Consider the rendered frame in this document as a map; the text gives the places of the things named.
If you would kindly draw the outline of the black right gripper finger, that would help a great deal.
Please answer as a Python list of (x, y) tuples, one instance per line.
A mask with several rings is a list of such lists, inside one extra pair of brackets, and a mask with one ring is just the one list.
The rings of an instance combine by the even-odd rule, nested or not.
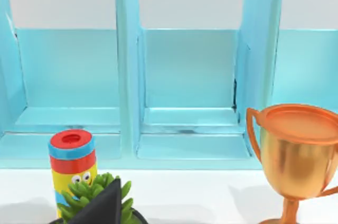
[(68, 224), (120, 224), (120, 221), (121, 182), (120, 179), (115, 179)]

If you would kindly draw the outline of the green succulent in black pot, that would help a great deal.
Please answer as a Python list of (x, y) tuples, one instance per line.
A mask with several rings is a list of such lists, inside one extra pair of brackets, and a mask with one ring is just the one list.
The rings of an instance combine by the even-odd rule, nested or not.
[(110, 184), (117, 182), (121, 196), (121, 221), (120, 224), (149, 224), (143, 215), (137, 211), (133, 204), (134, 199), (128, 198), (132, 188), (132, 182), (121, 184), (120, 176), (113, 176), (106, 172), (91, 176), (89, 181), (81, 179), (67, 184), (65, 189), (55, 192), (57, 199), (58, 219), (51, 224), (70, 224), (77, 213), (83, 210), (100, 192), (103, 192)]

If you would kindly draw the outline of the red yellow blue can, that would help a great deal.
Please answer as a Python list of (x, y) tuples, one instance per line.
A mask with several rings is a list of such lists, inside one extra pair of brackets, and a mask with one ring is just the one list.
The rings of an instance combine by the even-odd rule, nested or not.
[(83, 129), (64, 130), (52, 136), (48, 148), (56, 202), (68, 207), (67, 200), (76, 198), (69, 185), (90, 186), (97, 175), (93, 136)]

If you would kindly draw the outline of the light blue rack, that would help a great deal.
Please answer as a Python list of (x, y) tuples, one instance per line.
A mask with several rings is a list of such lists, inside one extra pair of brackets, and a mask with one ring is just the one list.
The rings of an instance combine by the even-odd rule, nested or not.
[(0, 0), (0, 169), (258, 169), (245, 110), (338, 111), (338, 0)]

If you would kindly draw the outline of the copper gold trophy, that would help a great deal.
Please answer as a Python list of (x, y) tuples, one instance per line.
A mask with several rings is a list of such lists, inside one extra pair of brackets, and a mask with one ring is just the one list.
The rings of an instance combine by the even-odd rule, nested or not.
[(298, 224), (299, 202), (328, 189), (338, 168), (338, 114), (305, 104), (248, 108), (247, 133), (271, 187), (283, 196), (282, 216), (259, 224)]

